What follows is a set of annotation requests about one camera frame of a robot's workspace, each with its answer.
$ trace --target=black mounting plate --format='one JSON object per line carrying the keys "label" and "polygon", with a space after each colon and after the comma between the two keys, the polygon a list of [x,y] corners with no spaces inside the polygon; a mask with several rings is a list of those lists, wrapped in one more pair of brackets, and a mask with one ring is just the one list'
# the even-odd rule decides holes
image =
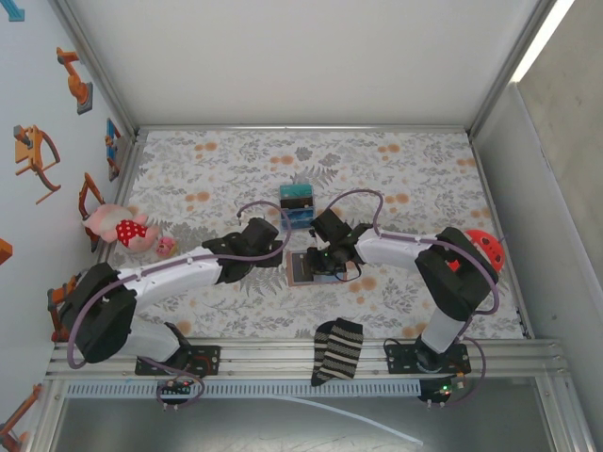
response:
{"label": "black mounting plate", "polygon": [[447,362],[437,372],[425,372],[416,361],[415,344],[391,344],[383,347],[387,354],[387,370],[390,374],[457,374],[471,372],[471,363],[465,344],[453,344],[447,351]]}
{"label": "black mounting plate", "polygon": [[[189,368],[187,371],[197,377],[218,375],[220,368],[220,347],[218,346],[190,346]],[[134,373],[139,376],[164,376],[169,375],[165,370],[136,359]]]}

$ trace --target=striped sock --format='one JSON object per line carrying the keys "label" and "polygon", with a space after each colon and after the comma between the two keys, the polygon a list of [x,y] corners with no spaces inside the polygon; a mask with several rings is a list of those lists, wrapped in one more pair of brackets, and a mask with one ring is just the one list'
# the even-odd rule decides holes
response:
{"label": "striped sock", "polygon": [[312,386],[320,386],[330,379],[354,378],[364,340],[362,330],[362,325],[358,323],[349,322],[343,318],[338,318],[335,321],[329,334],[326,349],[322,348],[325,351],[322,365],[318,370],[315,352],[315,371],[312,373]]}
{"label": "striped sock", "polygon": [[317,328],[317,332],[314,334],[314,370],[312,370],[312,379],[322,366],[324,352],[327,351],[327,341],[334,324],[335,322],[333,321],[323,323]]}

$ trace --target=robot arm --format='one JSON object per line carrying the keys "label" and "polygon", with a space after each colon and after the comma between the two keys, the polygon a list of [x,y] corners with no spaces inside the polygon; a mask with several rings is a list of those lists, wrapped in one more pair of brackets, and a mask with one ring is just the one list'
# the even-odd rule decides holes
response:
{"label": "robot arm", "polygon": [[329,243],[321,250],[308,249],[310,267],[315,274],[343,272],[349,261],[356,265],[385,264],[420,272],[437,306],[430,323],[416,340],[417,361],[427,372],[442,367],[450,346],[491,292],[489,282],[472,262],[433,242],[448,243],[465,251],[487,271],[494,284],[504,264],[502,247],[494,237],[482,231],[468,231],[468,238],[449,227],[432,236],[377,234],[370,224],[352,229],[329,209],[312,225],[318,238]]}
{"label": "robot arm", "polygon": [[[135,314],[195,287],[239,281],[254,266],[279,266],[283,253],[278,249],[283,242],[275,240],[278,233],[267,221],[252,218],[242,233],[207,240],[193,251],[158,264],[120,270],[107,263],[98,264],[67,297],[59,312],[60,320],[72,331],[89,300],[101,289],[114,287],[94,303],[75,336],[86,362],[99,363],[120,352],[182,368],[187,341],[180,331],[172,324],[145,322]],[[257,259],[267,254],[274,256]],[[221,256],[238,256],[241,260]],[[247,257],[255,258],[254,262],[242,261]]]}

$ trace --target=pink stuffed animal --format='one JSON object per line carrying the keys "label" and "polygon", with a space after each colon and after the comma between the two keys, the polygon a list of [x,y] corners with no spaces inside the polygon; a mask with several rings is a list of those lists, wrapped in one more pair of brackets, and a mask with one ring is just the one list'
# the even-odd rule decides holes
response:
{"label": "pink stuffed animal", "polygon": [[153,246],[159,236],[159,227],[146,227],[148,217],[137,215],[116,204],[101,204],[86,220],[84,226],[100,235],[105,242],[119,240],[134,252],[143,252]]}

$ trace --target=small box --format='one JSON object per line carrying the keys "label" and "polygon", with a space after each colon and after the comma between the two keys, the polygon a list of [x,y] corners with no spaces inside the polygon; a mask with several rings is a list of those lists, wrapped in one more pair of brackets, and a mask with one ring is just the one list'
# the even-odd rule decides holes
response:
{"label": "small box", "polygon": [[[291,220],[292,229],[310,229],[314,219],[314,194],[309,184],[281,186],[281,208]],[[281,228],[286,230],[285,217],[281,215]]]}

